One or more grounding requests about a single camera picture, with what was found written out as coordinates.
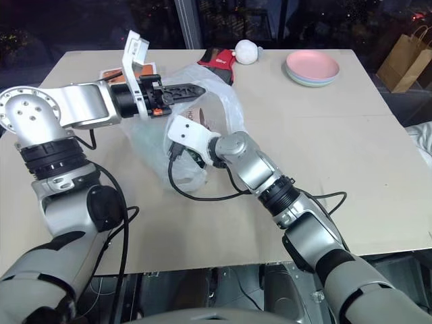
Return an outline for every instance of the white cloth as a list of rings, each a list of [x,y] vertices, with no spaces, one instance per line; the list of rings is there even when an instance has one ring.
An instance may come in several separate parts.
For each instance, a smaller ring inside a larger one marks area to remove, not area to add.
[[[432,169],[432,121],[405,128],[427,166]]]

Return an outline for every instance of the cable connector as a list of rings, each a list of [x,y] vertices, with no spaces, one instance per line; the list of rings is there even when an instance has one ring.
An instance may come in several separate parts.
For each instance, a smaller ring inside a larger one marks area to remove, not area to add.
[[[180,155],[182,155],[186,147],[183,144],[173,142],[169,148],[169,160],[175,161]]]

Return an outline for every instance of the pink plate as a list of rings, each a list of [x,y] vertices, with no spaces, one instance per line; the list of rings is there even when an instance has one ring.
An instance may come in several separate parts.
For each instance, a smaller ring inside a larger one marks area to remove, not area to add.
[[[332,79],[339,73],[339,65],[327,54],[309,49],[296,51],[286,58],[288,68],[310,81]]]

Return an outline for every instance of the metal frame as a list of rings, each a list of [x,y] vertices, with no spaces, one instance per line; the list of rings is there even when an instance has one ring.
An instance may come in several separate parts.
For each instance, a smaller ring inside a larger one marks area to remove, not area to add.
[[[201,28],[194,0],[175,0],[178,19],[187,49],[201,49]]]

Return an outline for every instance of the stacked plates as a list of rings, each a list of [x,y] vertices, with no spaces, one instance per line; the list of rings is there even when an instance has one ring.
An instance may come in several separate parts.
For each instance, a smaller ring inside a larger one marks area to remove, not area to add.
[[[285,67],[295,82],[314,88],[331,84],[339,74],[339,65],[334,59],[308,49],[289,54]]]

